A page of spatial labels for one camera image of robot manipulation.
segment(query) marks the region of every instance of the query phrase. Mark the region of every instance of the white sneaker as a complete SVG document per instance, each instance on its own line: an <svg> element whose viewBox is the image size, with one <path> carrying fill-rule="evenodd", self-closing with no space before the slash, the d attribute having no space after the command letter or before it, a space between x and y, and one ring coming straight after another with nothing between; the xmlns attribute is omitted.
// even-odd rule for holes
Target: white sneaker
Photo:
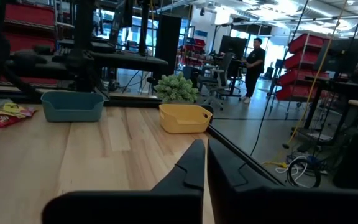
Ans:
<svg viewBox="0 0 358 224"><path fill-rule="evenodd" d="M251 98L246 97L246 99L244 100L244 103L245 103L245 104L249 104L250 102L251 102Z"/></svg>

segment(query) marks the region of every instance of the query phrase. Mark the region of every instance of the artificial plant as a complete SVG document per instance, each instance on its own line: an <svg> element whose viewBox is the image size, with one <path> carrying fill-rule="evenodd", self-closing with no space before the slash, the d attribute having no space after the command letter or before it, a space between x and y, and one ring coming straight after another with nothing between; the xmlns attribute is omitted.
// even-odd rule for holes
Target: artificial plant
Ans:
<svg viewBox="0 0 358 224"><path fill-rule="evenodd" d="M198 93L197 88L193 88L193 82L186 80L182 72L178 75L163 75L155 89L157 96L164 102L194 102Z"/></svg>

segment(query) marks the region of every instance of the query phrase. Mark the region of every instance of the black shirt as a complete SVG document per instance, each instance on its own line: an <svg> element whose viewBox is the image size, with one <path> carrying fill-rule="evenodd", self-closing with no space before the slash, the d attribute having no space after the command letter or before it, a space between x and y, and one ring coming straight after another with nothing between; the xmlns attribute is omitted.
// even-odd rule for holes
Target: black shirt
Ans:
<svg viewBox="0 0 358 224"><path fill-rule="evenodd" d="M252 68L248 68L249 72L257 72L258 74L264 72L264 67L265 67L265 54L266 51L262 48L258 48L253 50L247 57L247 63L255 63L258 60L262 60L263 62L252 67Z"/></svg>

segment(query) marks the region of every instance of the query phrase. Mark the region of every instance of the wooden table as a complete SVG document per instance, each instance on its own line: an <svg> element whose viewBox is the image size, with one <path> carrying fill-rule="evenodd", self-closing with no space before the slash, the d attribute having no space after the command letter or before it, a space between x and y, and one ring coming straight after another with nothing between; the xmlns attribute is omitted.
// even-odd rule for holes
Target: wooden table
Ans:
<svg viewBox="0 0 358 224"><path fill-rule="evenodd" d="M44 205L74 190L149 190L195 139L168 134L152 108L105 108L98 123L34 117L0 129L0 224L40 223ZM204 223L213 223L208 184Z"/></svg>

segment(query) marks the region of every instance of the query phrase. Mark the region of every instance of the yellow plastic basket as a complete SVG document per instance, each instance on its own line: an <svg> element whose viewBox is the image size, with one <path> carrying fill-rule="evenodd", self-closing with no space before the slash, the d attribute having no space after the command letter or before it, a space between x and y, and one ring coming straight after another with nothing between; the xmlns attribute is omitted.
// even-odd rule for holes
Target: yellow plastic basket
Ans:
<svg viewBox="0 0 358 224"><path fill-rule="evenodd" d="M160 124L171 134L203 133L212 113L197 105L160 105Z"/></svg>

